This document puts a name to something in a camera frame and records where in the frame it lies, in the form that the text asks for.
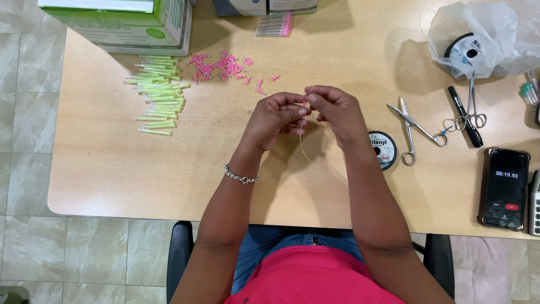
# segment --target red button on screen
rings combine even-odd
[[[506,204],[504,205],[504,207],[508,210],[517,210],[519,208],[517,205],[514,204]]]

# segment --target woman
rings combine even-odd
[[[411,246],[358,100],[333,87],[305,91],[274,94],[255,107],[171,303],[453,303]],[[310,109],[298,104],[304,100]],[[248,227],[262,154],[278,133],[299,135],[294,125],[312,110],[345,155],[353,229]]]

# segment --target tile floor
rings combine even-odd
[[[173,221],[47,207],[65,33],[36,0],[0,0],[0,286],[36,304],[165,303]],[[493,285],[508,303],[540,304],[540,241],[452,242],[458,304],[483,303]]]

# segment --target forceps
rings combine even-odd
[[[474,73],[472,74],[470,84],[469,84],[469,104],[467,105],[467,115],[460,116],[456,118],[455,127],[458,131],[464,130],[467,127],[467,124],[470,124],[475,129],[480,129],[485,126],[485,123],[488,122],[488,118],[485,114],[476,114],[476,94],[474,90]],[[472,99],[472,109],[473,114],[470,114],[469,110],[471,108],[471,99]],[[463,128],[460,128],[460,122],[463,123]]]
[[[392,109],[394,109],[401,116],[401,118],[403,118],[405,120],[405,128],[407,129],[407,135],[409,136],[410,151],[403,153],[403,155],[401,155],[401,157],[403,158],[403,162],[406,165],[412,166],[413,164],[416,163],[416,153],[414,153],[413,137],[410,134],[410,125],[411,124],[416,126],[417,128],[419,128],[420,131],[424,132],[424,134],[426,134],[429,139],[434,141],[440,147],[446,147],[446,145],[448,144],[448,137],[446,137],[446,135],[444,134],[445,131],[435,135],[434,137],[431,136],[426,130],[424,130],[424,128],[420,127],[420,125],[418,123],[416,123],[412,118],[409,117],[409,112],[407,112],[407,106],[405,105],[405,101],[401,97],[400,97],[400,104],[401,104],[401,109],[403,109],[403,111],[398,110],[395,106],[393,106],[391,104],[387,103],[386,105],[391,107]],[[437,141],[439,136],[444,138],[444,144],[440,144]],[[412,163],[408,163],[407,159],[405,158],[405,156],[407,156],[409,154],[413,157],[413,162]]]

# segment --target woman's left hand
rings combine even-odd
[[[304,95],[287,92],[260,100],[247,123],[241,143],[264,152],[274,146],[278,133],[300,135],[300,128],[292,124],[300,125],[304,116],[311,115],[309,108],[297,104],[304,100]]]

